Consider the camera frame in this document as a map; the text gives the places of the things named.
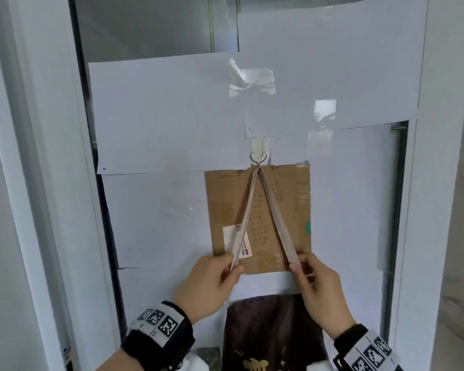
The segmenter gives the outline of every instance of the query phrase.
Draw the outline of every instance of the fabric strap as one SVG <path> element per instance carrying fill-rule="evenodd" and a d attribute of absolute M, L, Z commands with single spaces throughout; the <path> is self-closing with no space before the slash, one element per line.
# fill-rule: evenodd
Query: fabric strap
<path fill-rule="evenodd" d="M 277 228 L 278 236 L 280 237 L 280 242 L 282 243 L 282 247 L 284 248 L 285 255 L 287 256 L 287 260 L 289 263 L 296 264 L 297 266 L 301 266 L 301 262 L 299 261 L 299 257 L 297 256 L 297 252 L 294 249 L 294 245 L 292 243 L 291 235 L 285 225 L 284 219 L 282 218 L 282 214 L 280 213 L 280 209 L 278 208 L 277 201 L 273 196 L 272 189 L 268 185 L 268 181 L 266 178 L 265 173 L 258 167 L 254 169 L 253 175 L 251 177 L 251 184 L 249 186 L 249 197 L 247 199 L 247 206 L 246 212 L 244 213 L 244 217 L 241 223 L 241 230 L 239 231 L 238 237 L 235 237 L 234 244 L 232 247 L 234 258 L 232 259 L 232 268 L 235 267 L 237 261 L 239 259 L 239 252 L 241 251 L 241 243 L 244 239 L 244 233 L 246 232 L 246 228 L 249 222 L 249 215 L 251 214 L 251 205 L 253 203 L 253 195 L 254 195 L 254 187 L 256 186 L 256 177 L 258 177 L 258 173 L 260 174 L 261 183 L 263 184 L 263 188 L 265 189 L 265 194 L 268 202 L 268 206 L 270 207 L 270 211 L 272 212 L 273 221 L 275 223 L 275 227 Z"/>

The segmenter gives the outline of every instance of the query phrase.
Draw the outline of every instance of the white door frame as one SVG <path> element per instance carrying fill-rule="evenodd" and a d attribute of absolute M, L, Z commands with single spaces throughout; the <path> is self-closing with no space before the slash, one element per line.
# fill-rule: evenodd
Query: white door frame
<path fill-rule="evenodd" d="M 68 0 L 9 3 L 74 341 L 81 370 L 91 371 L 120 337 Z M 406 371 L 430 367 L 463 122 L 464 0 L 429 0 L 390 328 Z M 7 181 L 9 191 L 17 184 Z"/>

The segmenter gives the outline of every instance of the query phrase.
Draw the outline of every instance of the floor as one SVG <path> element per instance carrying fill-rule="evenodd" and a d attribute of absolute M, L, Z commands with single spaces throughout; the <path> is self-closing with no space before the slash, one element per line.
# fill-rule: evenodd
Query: floor
<path fill-rule="evenodd" d="M 464 342 L 442 323 L 436 326 L 431 371 L 464 371 Z"/>

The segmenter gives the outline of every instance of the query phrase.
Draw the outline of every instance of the qr code pattern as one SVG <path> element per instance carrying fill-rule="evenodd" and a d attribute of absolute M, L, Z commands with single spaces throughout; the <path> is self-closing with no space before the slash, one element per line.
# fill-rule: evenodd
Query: qr code pattern
<path fill-rule="evenodd" d="M 158 326 L 158 329 L 165 336 L 170 337 L 172 333 L 176 330 L 177 326 L 177 322 L 167 315 L 167 317 Z"/>
<path fill-rule="evenodd" d="M 359 357 L 356 362 L 353 363 L 352 369 L 354 371 L 372 371 L 373 369 L 366 363 L 366 361 Z"/>
<path fill-rule="evenodd" d="M 383 341 L 381 338 L 377 337 L 375 339 L 375 345 L 383 351 L 383 353 L 388 357 L 390 353 L 392 352 L 392 349 L 386 344 L 385 341 Z"/>
<path fill-rule="evenodd" d="M 137 320 L 144 320 L 146 319 L 150 313 L 153 312 L 153 309 L 147 309 L 147 310 L 144 310 L 144 312 L 139 316 L 139 318 L 137 318 Z"/>
<path fill-rule="evenodd" d="M 146 319 L 146 321 L 147 321 L 149 324 L 156 325 L 156 324 L 158 324 L 158 322 L 161 320 L 161 318 L 163 318 L 164 315 L 165 315 L 164 312 L 162 312 L 162 311 L 160 311 L 160 310 L 155 310 L 155 311 L 153 311 L 153 313 L 148 317 L 148 319 Z"/>
<path fill-rule="evenodd" d="M 363 354 L 376 368 L 380 367 L 385 360 L 385 357 L 373 345 L 368 346 Z"/>

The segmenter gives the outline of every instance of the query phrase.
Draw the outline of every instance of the hand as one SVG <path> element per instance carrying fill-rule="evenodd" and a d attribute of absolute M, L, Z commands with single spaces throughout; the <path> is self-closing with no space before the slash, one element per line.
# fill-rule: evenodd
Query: hand
<path fill-rule="evenodd" d="M 192 325 L 216 313 L 239 282 L 244 266 L 239 264 L 230 271 L 232 258 L 231 254 L 202 256 L 177 288 L 172 302 L 186 313 Z"/>
<path fill-rule="evenodd" d="M 299 254 L 302 269 L 290 264 L 298 289 L 302 294 L 304 306 L 311 318 L 335 340 L 343 332 L 356 324 L 347 307 L 340 276 L 323 264 L 313 253 Z M 311 284 L 304 274 L 313 272 Z"/>

